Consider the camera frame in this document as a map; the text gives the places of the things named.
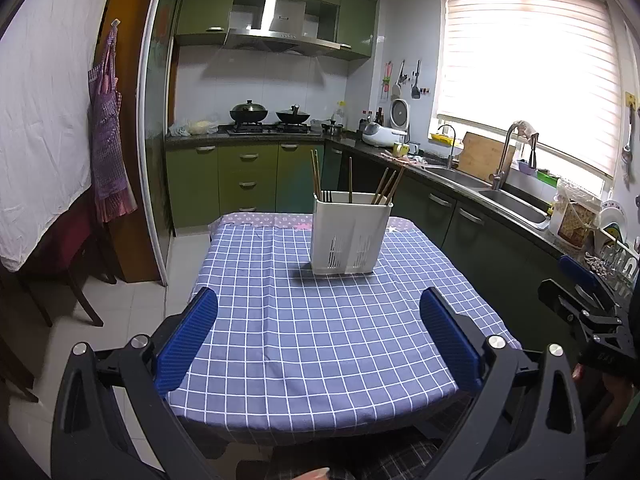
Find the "right hand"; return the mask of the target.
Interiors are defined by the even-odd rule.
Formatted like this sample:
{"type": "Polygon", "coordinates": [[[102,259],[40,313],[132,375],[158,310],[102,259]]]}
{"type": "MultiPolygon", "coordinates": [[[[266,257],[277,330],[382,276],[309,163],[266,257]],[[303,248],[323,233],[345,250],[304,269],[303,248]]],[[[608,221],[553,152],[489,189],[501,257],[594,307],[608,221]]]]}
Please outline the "right hand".
{"type": "Polygon", "coordinates": [[[616,426],[636,393],[634,386],[625,379],[601,373],[584,364],[575,365],[572,377],[586,429],[616,426]]]}

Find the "left hand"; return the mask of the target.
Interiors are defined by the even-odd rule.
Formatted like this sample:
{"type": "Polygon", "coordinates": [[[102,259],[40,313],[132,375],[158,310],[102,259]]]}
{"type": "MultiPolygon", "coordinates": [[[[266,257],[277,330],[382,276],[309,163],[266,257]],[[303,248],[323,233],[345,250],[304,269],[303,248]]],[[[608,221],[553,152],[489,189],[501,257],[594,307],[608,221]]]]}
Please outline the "left hand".
{"type": "Polygon", "coordinates": [[[329,472],[329,467],[318,468],[299,474],[292,480],[329,480],[329,472]]]}

